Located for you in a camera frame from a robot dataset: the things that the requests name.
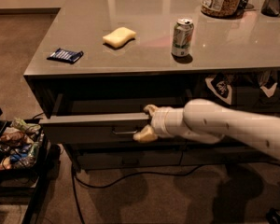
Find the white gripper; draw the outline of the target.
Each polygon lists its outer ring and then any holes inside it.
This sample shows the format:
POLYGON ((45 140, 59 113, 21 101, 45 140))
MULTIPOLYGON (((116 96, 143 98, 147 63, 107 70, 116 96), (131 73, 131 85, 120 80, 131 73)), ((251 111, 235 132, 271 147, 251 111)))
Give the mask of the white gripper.
POLYGON ((133 135, 133 140, 148 143, 161 138, 186 137, 189 128, 183 120, 182 108, 157 107, 146 105, 144 112, 152 116, 151 126, 146 125, 140 132, 133 135))

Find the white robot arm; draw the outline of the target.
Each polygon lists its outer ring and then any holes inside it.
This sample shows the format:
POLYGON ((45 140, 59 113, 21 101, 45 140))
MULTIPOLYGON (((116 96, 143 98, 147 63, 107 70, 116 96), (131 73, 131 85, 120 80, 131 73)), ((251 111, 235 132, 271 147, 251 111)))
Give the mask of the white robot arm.
POLYGON ((204 99, 181 108, 147 105, 151 122, 133 135, 139 143, 183 137, 214 144, 228 136, 280 161, 280 118, 233 110, 204 99))

